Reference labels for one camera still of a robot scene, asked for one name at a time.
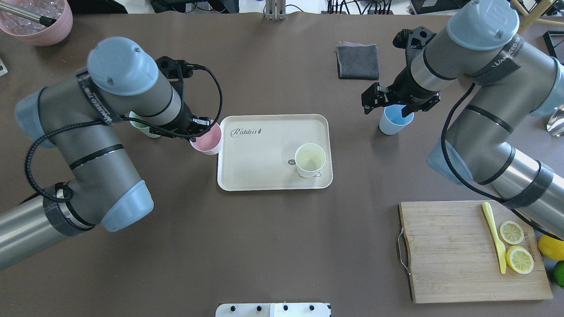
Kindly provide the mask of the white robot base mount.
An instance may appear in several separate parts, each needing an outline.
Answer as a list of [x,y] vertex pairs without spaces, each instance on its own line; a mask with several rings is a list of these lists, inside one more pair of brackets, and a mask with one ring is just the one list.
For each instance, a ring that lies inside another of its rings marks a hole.
[[216,317],[331,317],[330,304],[323,302],[224,303]]

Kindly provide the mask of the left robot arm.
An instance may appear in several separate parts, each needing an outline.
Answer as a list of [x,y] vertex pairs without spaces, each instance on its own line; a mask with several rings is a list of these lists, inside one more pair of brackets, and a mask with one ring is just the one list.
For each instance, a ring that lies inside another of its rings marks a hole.
[[[131,39],[99,42],[86,68],[21,100],[15,109],[32,146],[24,171],[35,194],[1,215],[1,268],[101,224],[116,232],[154,207],[114,126],[134,112],[152,133],[192,139],[214,120],[191,113],[182,98],[183,79],[205,66],[166,56],[153,60]],[[62,153],[74,179],[42,188],[31,173],[39,146]]]

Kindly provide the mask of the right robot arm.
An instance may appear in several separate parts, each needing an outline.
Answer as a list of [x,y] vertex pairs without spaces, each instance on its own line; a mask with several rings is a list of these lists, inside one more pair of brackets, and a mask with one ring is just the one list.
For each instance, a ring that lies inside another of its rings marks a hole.
[[507,142],[522,120],[554,114],[563,104],[563,66],[518,33],[517,12],[506,0],[471,0],[445,30],[412,31],[420,47],[392,85],[361,94],[368,114],[402,105],[401,114],[428,111],[439,92],[467,76],[479,90],[443,130],[428,165],[455,183],[491,189],[502,205],[563,237],[563,178]]

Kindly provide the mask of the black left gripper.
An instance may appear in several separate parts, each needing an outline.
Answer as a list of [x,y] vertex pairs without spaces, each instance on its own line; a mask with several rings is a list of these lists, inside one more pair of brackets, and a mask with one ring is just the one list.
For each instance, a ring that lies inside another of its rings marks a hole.
[[171,106],[179,106],[179,110],[174,118],[171,122],[165,124],[163,128],[177,134],[192,135],[193,137],[209,132],[212,126],[212,119],[210,117],[197,117],[193,115],[183,99],[183,79],[192,77],[194,70],[203,70],[204,67],[185,60],[174,60],[168,56],[158,58],[156,64],[161,74],[165,76],[172,86]]

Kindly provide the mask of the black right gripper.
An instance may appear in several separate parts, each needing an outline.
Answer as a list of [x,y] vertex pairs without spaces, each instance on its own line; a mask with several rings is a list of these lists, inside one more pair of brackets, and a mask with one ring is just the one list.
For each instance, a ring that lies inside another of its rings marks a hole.
[[379,82],[375,82],[361,94],[361,106],[365,115],[370,114],[376,108],[395,104],[404,106],[403,113],[426,112],[441,100],[439,92],[423,88],[416,82],[411,72],[411,63],[415,57],[423,53],[435,35],[435,32],[424,26],[397,32],[392,45],[405,50],[406,66],[397,75],[392,85],[387,87],[387,92]]

